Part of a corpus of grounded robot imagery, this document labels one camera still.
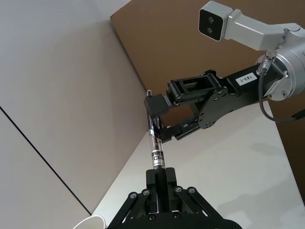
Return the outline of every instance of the label sticker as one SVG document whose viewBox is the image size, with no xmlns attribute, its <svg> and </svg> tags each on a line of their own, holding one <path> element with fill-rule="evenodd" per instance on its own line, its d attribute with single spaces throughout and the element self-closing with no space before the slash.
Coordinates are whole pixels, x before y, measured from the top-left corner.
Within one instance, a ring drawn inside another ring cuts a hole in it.
<svg viewBox="0 0 305 229">
<path fill-rule="evenodd" d="M 278 81 L 275 81 L 271 87 L 268 89 L 268 91 L 266 92 L 266 94 L 264 95 L 264 97 L 270 95 L 272 92 L 274 92 L 274 90 L 276 89 L 276 87 L 278 86 L 278 84 L 282 81 L 283 79 L 280 79 Z"/>
<path fill-rule="evenodd" d="M 242 76 L 242 77 L 237 78 L 237 79 L 236 79 L 236 82 L 237 82 L 240 86 L 242 86 L 242 85 L 244 85 L 244 84 L 246 84 L 246 83 L 249 83 L 249 82 L 251 82 L 251 81 L 254 81 L 254 80 L 257 80 L 256 75 L 254 75 L 254 73 L 249 73 L 249 74 L 247 74 L 247 75 L 244 75 L 244 76 Z"/>
<path fill-rule="evenodd" d="M 152 152 L 152 166 L 165 166 L 163 151 L 154 150 Z"/>
</svg>

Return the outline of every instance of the white paper cup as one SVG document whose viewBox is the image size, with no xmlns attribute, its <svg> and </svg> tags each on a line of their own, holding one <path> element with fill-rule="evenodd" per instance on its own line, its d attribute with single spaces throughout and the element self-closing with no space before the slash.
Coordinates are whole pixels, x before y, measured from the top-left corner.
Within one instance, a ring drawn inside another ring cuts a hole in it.
<svg viewBox="0 0 305 229">
<path fill-rule="evenodd" d="M 105 229 L 106 227 L 105 219 L 102 216 L 90 216 L 73 229 Z"/>
</svg>

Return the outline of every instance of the white table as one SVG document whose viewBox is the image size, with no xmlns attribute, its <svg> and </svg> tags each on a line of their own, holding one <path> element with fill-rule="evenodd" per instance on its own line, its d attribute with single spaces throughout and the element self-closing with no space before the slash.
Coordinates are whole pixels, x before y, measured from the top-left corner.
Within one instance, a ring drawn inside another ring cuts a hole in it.
<svg viewBox="0 0 305 229">
<path fill-rule="evenodd" d="M 304 205 L 276 125 L 258 104 L 226 115 L 210 129 L 172 140 L 163 149 L 178 185 L 196 187 L 224 218 L 243 229 L 305 227 Z M 145 171 L 151 168 L 146 134 L 94 215 L 105 217 L 109 225 L 127 195 L 146 188 Z"/>
</svg>

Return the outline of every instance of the black line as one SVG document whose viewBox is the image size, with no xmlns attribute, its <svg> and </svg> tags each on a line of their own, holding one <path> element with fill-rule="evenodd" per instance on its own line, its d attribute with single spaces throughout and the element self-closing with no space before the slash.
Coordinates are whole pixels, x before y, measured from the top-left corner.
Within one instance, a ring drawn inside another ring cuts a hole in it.
<svg viewBox="0 0 305 229">
<path fill-rule="evenodd" d="M 14 125 L 14 127 L 19 131 L 19 133 L 27 140 L 30 146 L 36 151 L 36 153 L 42 158 L 42 160 L 47 164 L 47 166 L 52 170 L 52 172 L 57 176 L 57 178 L 63 183 L 63 185 L 71 192 L 71 194 L 77 199 L 77 201 L 82 205 L 82 207 L 86 210 L 86 212 L 91 216 L 92 213 L 86 208 L 86 206 L 81 202 L 81 200 L 75 195 L 75 193 L 69 188 L 69 186 L 63 181 L 63 179 L 58 175 L 58 173 L 54 170 L 54 168 L 47 162 L 47 160 L 41 155 L 41 153 L 36 149 L 36 147 L 30 142 L 30 140 L 26 137 L 26 135 L 20 130 L 20 128 L 14 123 L 14 121 L 9 117 L 9 115 L 4 111 L 4 109 L 0 106 L 0 110 L 4 113 L 4 115 L 10 120 L 10 122 Z"/>
</svg>

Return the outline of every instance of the brown backdrop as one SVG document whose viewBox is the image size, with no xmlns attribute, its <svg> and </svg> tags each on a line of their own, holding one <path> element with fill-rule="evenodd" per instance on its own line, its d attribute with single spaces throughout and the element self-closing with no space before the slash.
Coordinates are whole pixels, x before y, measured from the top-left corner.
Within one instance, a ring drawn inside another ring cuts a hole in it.
<svg viewBox="0 0 305 229">
<path fill-rule="evenodd" d="M 255 63 L 263 52 L 234 41 L 214 42 L 198 32 L 198 12 L 207 0 L 132 0 L 111 20 L 146 89 L 165 93 L 171 79 L 198 76 L 215 69 L 227 76 Z M 305 28 L 304 0 L 218 0 L 268 24 L 296 22 Z M 271 102 L 275 116 L 288 117 L 305 108 L 305 94 Z M 164 116 L 167 125 L 190 114 L 178 107 Z M 305 198 L 305 120 L 278 124 L 303 198 Z"/>
</svg>

